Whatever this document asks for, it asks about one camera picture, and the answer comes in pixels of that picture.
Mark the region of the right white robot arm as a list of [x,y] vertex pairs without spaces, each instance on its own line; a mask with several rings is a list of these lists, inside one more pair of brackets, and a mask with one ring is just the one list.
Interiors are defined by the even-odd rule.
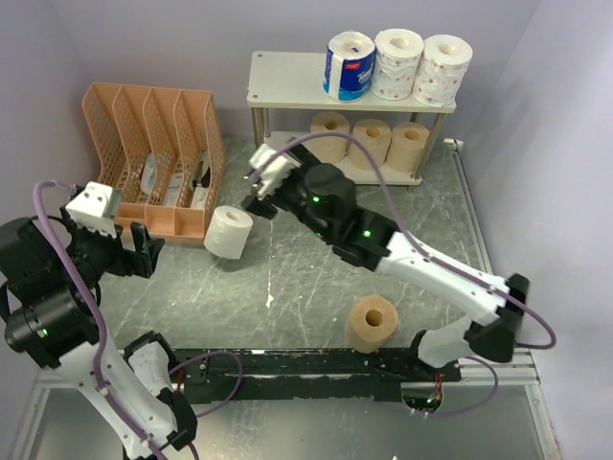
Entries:
[[412,282],[464,312],[454,323],[416,334],[406,358],[413,379],[429,380],[448,363],[472,355],[511,361],[527,278],[488,274],[408,240],[392,219],[358,205],[355,183],[302,144],[282,155],[263,144],[249,165],[261,175],[241,203],[245,211],[265,219],[287,211],[344,262]]

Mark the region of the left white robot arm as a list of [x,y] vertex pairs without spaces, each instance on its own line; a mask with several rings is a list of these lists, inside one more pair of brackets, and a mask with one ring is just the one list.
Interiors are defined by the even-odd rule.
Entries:
[[108,340],[97,357],[95,318],[34,218],[2,225],[1,273],[8,346],[73,385],[119,436],[126,459],[154,459],[194,440],[195,414],[171,387],[179,359],[169,343],[150,331],[123,353]]

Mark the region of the white dotted roll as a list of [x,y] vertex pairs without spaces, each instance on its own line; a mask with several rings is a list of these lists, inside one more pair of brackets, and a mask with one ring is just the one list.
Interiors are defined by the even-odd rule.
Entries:
[[376,35],[375,47],[372,92],[389,101],[407,98],[420,64],[423,39],[406,29],[387,29]]
[[433,107],[453,104],[472,58],[471,46],[457,36],[436,34],[426,38],[413,95],[421,104]]

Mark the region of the brown roll sideways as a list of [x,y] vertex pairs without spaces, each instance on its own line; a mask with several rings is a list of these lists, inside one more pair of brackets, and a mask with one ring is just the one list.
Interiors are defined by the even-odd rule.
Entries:
[[[323,111],[311,121],[310,132],[350,131],[349,121],[340,113]],[[322,162],[337,164],[346,156],[347,140],[344,137],[324,136],[306,142],[307,148]]]

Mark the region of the brown roll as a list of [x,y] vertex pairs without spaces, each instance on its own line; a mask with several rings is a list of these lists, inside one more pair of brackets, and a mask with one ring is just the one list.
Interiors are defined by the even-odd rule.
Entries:
[[363,297],[347,317],[346,344],[358,353],[374,353],[390,339],[397,324],[397,309],[390,301],[380,295]]
[[[392,131],[386,123],[377,119],[360,120],[353,126],[352,136],[367,148],[379,167],[384,164],[392,140]],[[359,170],[372,169],[367,156],[355,144],[349,145],[348,156]]]
[[394,171],[415,175],[429,134],[429,129],[418,123],[396,125],[385,164]]

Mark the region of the blue paper roll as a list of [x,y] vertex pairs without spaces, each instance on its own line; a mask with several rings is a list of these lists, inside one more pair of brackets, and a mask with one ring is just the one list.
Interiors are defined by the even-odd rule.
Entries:
[[328,42],[323,88],[341,103],[352,103],[370,90],[375,66],[374,42],[360,32],[345,31]]

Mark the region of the plain white paper roll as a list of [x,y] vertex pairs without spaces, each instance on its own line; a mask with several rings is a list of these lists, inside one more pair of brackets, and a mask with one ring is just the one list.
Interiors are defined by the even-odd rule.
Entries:
[[244,211],[227,205],[215,208],[204,247],[221,259],[239,260],[253,227]]

